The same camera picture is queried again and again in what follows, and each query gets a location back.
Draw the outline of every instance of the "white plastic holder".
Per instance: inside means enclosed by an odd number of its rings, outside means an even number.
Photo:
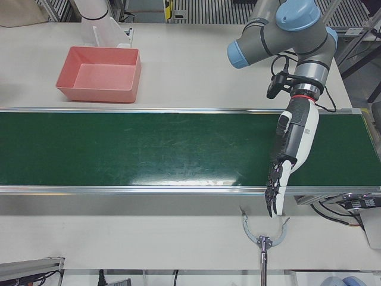
[[[133,31],[126,32],[110,17],[105,0],[75,0],[82,15],[81,33],[85,45],[131,48]]]
[[[92,21],[82,18],[82,39],[86,45],[131,48],[133,29],[124,31],[112,17]]]

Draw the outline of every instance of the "power cord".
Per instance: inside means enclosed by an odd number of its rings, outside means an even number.
[[[174,272],[173,286],[176,286],[176,284],[177,284],[177,276],[178,276],[178,274],[179,274],[179,270],[176,270]]]
[[[310,206],[319,216],[322,216],[325,219],[331,220],[332,222],[338,222],[338,223],[341,223],[342,225],[347,225],[347,226],[360,226],[360,225],[354,225],[352,223],[346,222],[346,221],[341,220],[341,219],[335,219],[333,217],[327,216],[324,213],[322,213],[321,211],[317,210],[317,208],[313,204],[310,204]]]
[[[98,286],[106,286],[105,272],[103,269],[99,270]]]
[[[345,211],[347,211],[349,214],[338,213],[338,212],[336,212],[336,211],[334,211],[334,210],[331,210],[330,208],[328,208],[327,206],[325,206],[321,201],[319,201],[318,203],[319,203],[319,205],[320,205],[322,208],[324,208],[325,210],[327,210],[327,211],[329,211],[329,212],[331,212],[331,213],[333,213],[333,214],[335,214],[335,215],[337,215],[337,216],[352,217],[352,218],[354,218],[354,219],[357,221],[358,224],[357,224],[357,225],[354,225],[354,224],[349,223],[349,222],[346,222],[346,221],[344,221],[344,220],[340,220],[340,219],[337,219],[337,218],[334,218],[334,217],[330,217],[330,216],[328,216],[328,215],[325,215],[325,214],[322,213],[321,211],[317,210],[316,207],[315,207],[313,204],[310,204],[310,206],[312,207],[312,209],[313,209],[318,215],[322,216],[323,218],[328,219],[328,220],[331,220],[331,221],[333,221],[333,222],[341,223],[341,224],[343,224],[343,225],[348,225],[348,226],[359,226],[359,227],[361,227],[361,229],[362,229],[363,231],[365,231],[365,227],[364,227],[363,221],[361,220],[360,214],[355,214],[355,213],[353,213],[353,212],[350,212],[349,210],[347,210],[347,209],[345,208],[345,206],[343,206],[343,205],[341,205],[341,204],[339,204],[339,206],[341,206],[341,207],[342,207]]]

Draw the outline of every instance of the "white table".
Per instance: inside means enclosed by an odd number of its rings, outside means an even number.
[[[69,47],[83,45],[80,24],[44,23],[0,27],[0,106],[102,108],[279,108],[289,95],[266,98],[272,59],[237,70],[228,44],[242,26],[134,24],[133,47],[142,73],[134,104],[70,102],[55,87]],[[282,60],[277,68],[282,67]],[[338,108],[351,107],[335,63],[327,87]],[[324,94],[320,105],[331,107]]]
[[[81,45],[79,24],[0,28],[1,107],[285,108],[266,98],[270,63],[236,70],[226,57],[239,26],[136,24],[142,75],[135,104],[70,102],[55,88],[67,51]],[[327,81],[338,108],[351,107],[333,63]],[[330,106],[323,95],[320,104]],[[2,196],[0,263],[64,256],[68,269],[259,269],[239,206],[256,234],[276,235],[258,197]],[[318,217],[286,198],[285,241],[269,269],[380,268],[362,230]]]

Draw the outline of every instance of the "conveyor belt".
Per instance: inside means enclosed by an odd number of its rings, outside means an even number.
[[[0,185],[264,186],[278,114],[0,113]],[[381,186],[361,115],[323,115],[292,186]]]

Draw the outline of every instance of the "robotic hand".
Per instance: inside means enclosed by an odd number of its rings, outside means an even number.
[[[291,48],[298,56],[295,74],[284,69],[274,75],[267,92],[271,99],[281,90],[291,96],[279,117],[271,154],[265,193],[270,216],[282,215],[290,174],[310,153],[319,118],[315,102],[324,91],[337,38],[336,32],[324,26],[313,0],[258,0],[241,38],[227,49],[237,69]]]

